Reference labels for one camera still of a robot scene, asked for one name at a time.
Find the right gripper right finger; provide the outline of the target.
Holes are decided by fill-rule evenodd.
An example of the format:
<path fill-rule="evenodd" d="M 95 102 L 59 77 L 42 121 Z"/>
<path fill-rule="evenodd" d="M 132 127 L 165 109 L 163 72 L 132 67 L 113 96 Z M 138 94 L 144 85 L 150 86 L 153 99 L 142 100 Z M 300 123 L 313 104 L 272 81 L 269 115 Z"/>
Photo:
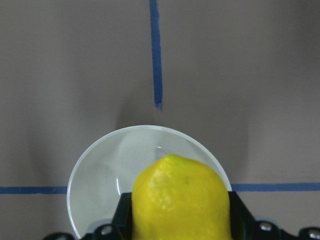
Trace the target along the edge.
<path fill-rule="evenodd" d="M 257 220 L 235 191 L 228 193 L 231 235 L 234 240 L 318 240 L 318 227 L 305 227 L 292 235 L 267 220 Z"/>

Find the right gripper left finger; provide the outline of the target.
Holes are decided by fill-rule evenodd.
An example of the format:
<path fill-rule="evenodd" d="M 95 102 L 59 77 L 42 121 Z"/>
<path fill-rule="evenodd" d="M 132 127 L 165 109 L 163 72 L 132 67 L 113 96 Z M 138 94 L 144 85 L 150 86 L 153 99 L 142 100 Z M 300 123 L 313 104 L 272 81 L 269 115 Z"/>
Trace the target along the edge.
<path fill-rule="evenodd" d="M 111 220 L 102 220 L 89 226 L 82 240 L 131 240 L 133 230 L 132 194 L 120 196 Z"/>

